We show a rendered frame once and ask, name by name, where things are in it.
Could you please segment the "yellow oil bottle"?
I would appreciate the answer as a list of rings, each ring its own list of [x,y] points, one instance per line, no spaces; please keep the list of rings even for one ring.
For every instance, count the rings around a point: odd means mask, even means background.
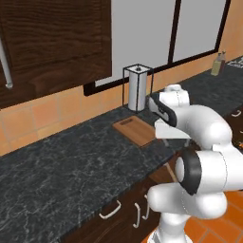
[[[216,59],[213,62],[213,66],[212,66],[211,74],[213,76],[217,76],[218,75],[220,66],[221,66],[221,54],[218,53]]]

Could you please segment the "black framed window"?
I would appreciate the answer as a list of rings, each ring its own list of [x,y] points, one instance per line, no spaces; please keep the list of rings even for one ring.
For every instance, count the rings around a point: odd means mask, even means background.
[[[124,82],[122,69],[155,72],[215,54],[232,0],[111,0],[112,74],[84,86],[86,96]]]

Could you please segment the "wooden cutting board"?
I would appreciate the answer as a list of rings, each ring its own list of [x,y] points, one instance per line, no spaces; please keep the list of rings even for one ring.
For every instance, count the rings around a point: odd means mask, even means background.
[[[117,121],[113,127],[139,147],[149,144],[156,138],[155,128],[137,116]]]

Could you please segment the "dark wood base cupboard door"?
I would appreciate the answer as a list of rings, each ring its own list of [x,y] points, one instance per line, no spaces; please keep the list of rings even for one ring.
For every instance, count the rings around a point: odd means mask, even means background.
[[[156,184],[150,178],[139,182],[130,192],[129,199],[132,200],[132,205],[129,209],[129,222],[130,233],[127,243],[141,243],[141,241],[150,234],[159,224],[159,213],[155,213],[150,209],[149,218],[143,220],[142,216],[145,214],[143,196],[147,195],[148,190]],[[134,203],[140,205],[140,226],[135,229],[133,224],[137,221],[137,209]]]

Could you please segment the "open wooden drawer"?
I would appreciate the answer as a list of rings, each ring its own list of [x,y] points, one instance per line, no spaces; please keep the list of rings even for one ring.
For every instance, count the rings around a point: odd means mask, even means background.
[[[178,156],[173,156],[164,165],[160,166],[153,174],[149,176],[157,184],[177,182],[175,173],[176,160]]]

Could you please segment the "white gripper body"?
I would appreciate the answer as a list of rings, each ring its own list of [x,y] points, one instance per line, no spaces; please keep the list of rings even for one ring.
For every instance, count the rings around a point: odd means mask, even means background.
[[[178,130],[175,127],[168,125],[167,123],[163,122],[156,122],[155,123],[155,136],[157,139],[189,139],[190,136],[187,135],[185,132]]]

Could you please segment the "dark brown bottle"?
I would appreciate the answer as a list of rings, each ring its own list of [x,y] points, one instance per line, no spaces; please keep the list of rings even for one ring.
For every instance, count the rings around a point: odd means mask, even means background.
[[[219,69],[219,73],[221,74],[223,69],[224,69],[224,65],[226,63],[226,51],[223,50],[222,54],[221,54],[221,65],[220,65],[220,69]]]

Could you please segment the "white paper towel roll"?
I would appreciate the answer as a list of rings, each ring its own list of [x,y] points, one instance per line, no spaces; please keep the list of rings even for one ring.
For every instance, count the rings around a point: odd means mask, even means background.
[[[140,65],[134,66],[129,72],[128,108],[142,111],[145,107],[147,72]]]

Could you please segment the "dark wood drawer front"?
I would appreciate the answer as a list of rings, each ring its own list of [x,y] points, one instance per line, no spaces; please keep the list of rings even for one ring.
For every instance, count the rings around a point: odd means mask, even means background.
[[[241,115],[239,117],[232,117],[233,113],[237,110],[241,110]],[[238,106],[232,113],[225,117],[226,122],[232,128],[233,131],[233,143],[235,145],[243,144],[243,104]]]
[[[61,243],[129,243],[133,228],[134,193],[130,190],[118,198],[121,208],[110,218],[101,219],[97,215],[64,236]]]

